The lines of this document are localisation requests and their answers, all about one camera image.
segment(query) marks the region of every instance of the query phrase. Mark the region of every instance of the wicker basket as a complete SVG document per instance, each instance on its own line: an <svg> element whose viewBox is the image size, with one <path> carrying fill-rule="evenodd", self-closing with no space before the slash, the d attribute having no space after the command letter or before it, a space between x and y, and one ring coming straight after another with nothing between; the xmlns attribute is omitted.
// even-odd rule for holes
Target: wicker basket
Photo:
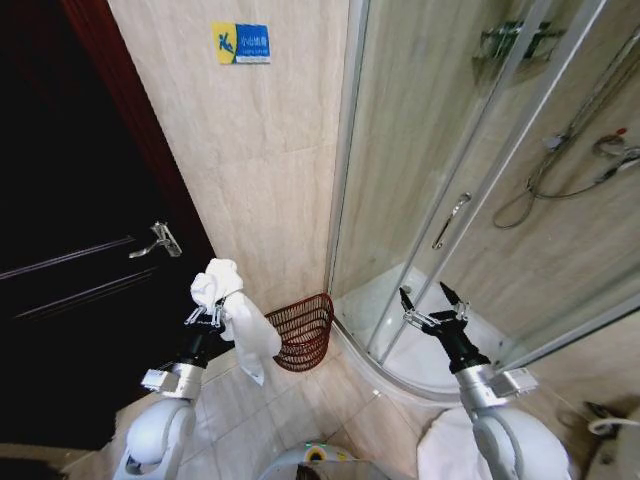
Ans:
<svg viewBox="0 0 640 480"><path fill-rule="evenodd" d="M329 346L333 303L325 293L315 295L267 315L282 337L282 350L274 357L278 365L292 372L304 372L318 365Z"/></svg>

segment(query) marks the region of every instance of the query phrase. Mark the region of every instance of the door lever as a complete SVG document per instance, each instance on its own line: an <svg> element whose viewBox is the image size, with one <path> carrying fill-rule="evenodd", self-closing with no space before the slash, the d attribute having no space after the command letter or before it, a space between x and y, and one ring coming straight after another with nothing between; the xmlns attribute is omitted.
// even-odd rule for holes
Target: door lever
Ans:
<svg viewBox="0 0 640 480"><path fill-rule="evenodd" d="M444 234L449 228L449 225L451 225L453 218L458 214L460 209L470 201L471 201L471 194L469 192L465 192L462 195L460 195L460 197L458 198L458 201L456 202L456 205L453 207L453 210L451 210L451 213L445 220L444 225L442 226L442 229L438 234L438 237L434 240L433 244L431 245L431 248L433 248L434 250L439 250L442 248L442 245L444 245L444 242L442 241L442 237L444 237Z"/></svg>
<svg viewBox="0 0 640 480"><path fill-rule="evenodd" d="M144 257L145 255L148 255L154 248L160 246L166 248L167 252L169 252L169 255L172 257L179 257L180 255L182 255L182 249L171 234L171 231L169 230L169 227L166 223L154 223L151 226L151 231L156 234L158 239L148 247L129 253L129 258Z"/></svg>

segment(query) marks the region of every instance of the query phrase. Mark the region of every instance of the shower enclosure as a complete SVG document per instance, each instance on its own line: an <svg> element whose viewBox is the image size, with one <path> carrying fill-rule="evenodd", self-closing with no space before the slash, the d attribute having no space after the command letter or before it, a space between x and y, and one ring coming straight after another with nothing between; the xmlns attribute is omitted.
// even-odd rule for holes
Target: shower enclosure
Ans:
<svg viewBox="0 0 640 480"><path fill-rule="evenodd" d="M352 1L327 283L399 384L457 393L398 289L498 368L640 305L636 0Z"/></svg>

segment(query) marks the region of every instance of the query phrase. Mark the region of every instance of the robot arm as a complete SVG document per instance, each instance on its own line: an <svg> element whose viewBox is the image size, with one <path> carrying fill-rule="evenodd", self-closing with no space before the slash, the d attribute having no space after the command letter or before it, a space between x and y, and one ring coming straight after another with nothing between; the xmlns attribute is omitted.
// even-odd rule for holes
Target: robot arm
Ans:
<svg viewBox="0 0 640 480"><path fill-rule="evenodd" d="M176 478L184 447L195 426L194 405L200 395L209 345L222 333L222 301L212 317L199 307L185 321L186 343L170 371L148 370L142 385L162 400L147 408L129 428L127 446L114 480Z"/></svg>
<svg viewBox="0 0 640 480"><path fill-rule="evenodd" d="M442 290L453 309L428 315L415 310L402 288L404 319L436 337L451 360L449 370L460 385L460 398L471 422L478 450L494 480L565 480L569 461L560 441L535 417L506 406L537 382L524 368L496 372L471 343L464 328L467 308L446 285Z"/></svg>

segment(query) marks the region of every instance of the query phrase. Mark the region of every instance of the sign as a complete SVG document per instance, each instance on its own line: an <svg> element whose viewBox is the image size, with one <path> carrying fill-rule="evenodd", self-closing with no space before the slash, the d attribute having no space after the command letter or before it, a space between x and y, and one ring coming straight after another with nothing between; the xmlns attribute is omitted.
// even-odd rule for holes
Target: sign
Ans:
<svg viewBox="0 0 640 480"><path fill-rule="evenodd" d="M266 25L214 23L213 41L222 65L271 61Z"/></svg>

